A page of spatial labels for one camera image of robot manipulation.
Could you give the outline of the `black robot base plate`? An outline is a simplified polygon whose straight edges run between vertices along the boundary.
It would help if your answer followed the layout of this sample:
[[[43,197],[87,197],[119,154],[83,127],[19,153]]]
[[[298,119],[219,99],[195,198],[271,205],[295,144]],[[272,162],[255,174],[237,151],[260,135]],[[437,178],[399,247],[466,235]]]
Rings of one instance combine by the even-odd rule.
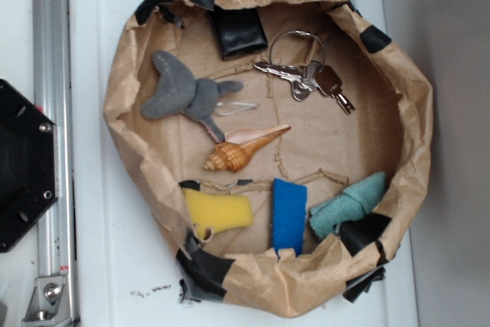
[[[1,252],[11,251],[57,200],[56,125],[1,81]]]

